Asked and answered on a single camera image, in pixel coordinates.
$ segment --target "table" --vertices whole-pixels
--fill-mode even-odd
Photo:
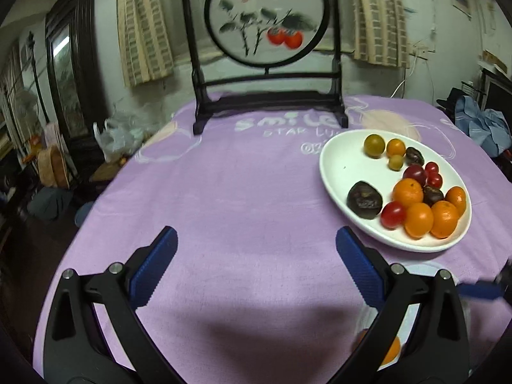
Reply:
[[[350,128],[419,139],[466,184],[473,221],[439,254],[400,251],[357,231],[389,262],[433,260],[462,281],[493,278],[512,254],[512,187],[485,152],[421,101],[350,97]],[[330,200],[318,154],[342,131],[318,111],[250,112],[211,119],[191,134],[192,102],[121,169],[63,258],[34,343],[43,370],[44,330],[60,273],[104,271],[148,245],[165,225],[179,247],[152,299],[137,310],[155,344],[190,384],[325,383],[350,354],[364,306],[335,249],[347,219]],[[115,358],[130,366],[103,307]],[[472,302],[477,363],[510,320],[502,301]]]

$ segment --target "white tray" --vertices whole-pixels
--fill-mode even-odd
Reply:
[[[453,186],[460,186],[466,192],[467,207],[460,218],[455,231],[444,240],[439,240],[429,233],[419,240],[409,237],[403,227],[388,230],[380,224],[380,216],[366,220],[357,216],[347,206],[347,195],[350,188],[360,180],[372,185],[382,195],[383,206],[391,201],[391,193],[395,184],[402,179],[406,164],[399,172],[388,168],[386,152],[380,159],[372,159],[363,152],[364,140],[370,134],[379,134],[387,142],[401,139],[406,147],[418,149],[425,163],[436,162],[443,178],[441,190],[444,194]],[[464,182],[455,169],[431,148],[401,134],[381,130],[351,130],[338,134],[330,139],[320,154],[320,174],[331,198],[343,213],[360,229],[377,240],[402,250],[416,252],[438,252],[446,250],[458,243],[468,232],[471,222],[471,200]]]

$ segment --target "cherry tomato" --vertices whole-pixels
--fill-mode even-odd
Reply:
[[[279,46],[285,41],[285,34],[280,28],[270,28],[267,32],[267,39],[270,43]]]
[[[405,221],[405,208],[397,201],[393,201],[384,206],[380,214],[380,223],[387,229],[395,229]]]
[[[443,185],[443,178],[439,173],[430,172],[427,177],[427,186],[441,189]]]
[[[285,35],[285,45],[288,46],[289,49],[297,49],[302,45],[303,35],[301,32],[294,32],[293,30],[286,30]]]
[[[430,172],[439,173],[439,166],[435,162],[428,162],[425,165],[425,172],[427,172],[427,173],[430,173]]]
[[[427,172],[419,164],[414,163],[405,169],[402,179],[414,179],[423,187],[427,181]]]

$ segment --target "silver screw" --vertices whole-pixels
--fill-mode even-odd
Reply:
[[[402,264],[391,264],[391,271],[395,274],[403,274],[405,272],[405,268]]]
[[[63,272],[62,272],[62,276],[67,280],[71,277],[73,277],[73,274],[74,274],[74,270],[72,268],[68,268],[68,269],[65,269]]]
[[[123,269],[123,265],[122,263],[112,263],[110,264],[108,270],[112,273],[112,274],[117,274],[117,273],[121,273],[121,270]]]
[[[450,272],[445,269],[439,270],[439,275],[443,280],[448,280],[452,276]]]

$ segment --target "circular painting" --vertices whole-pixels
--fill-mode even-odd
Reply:
[[[275,68],[306,56],[329,22],[329,0],[206,0],[206,27],[227,56]]]

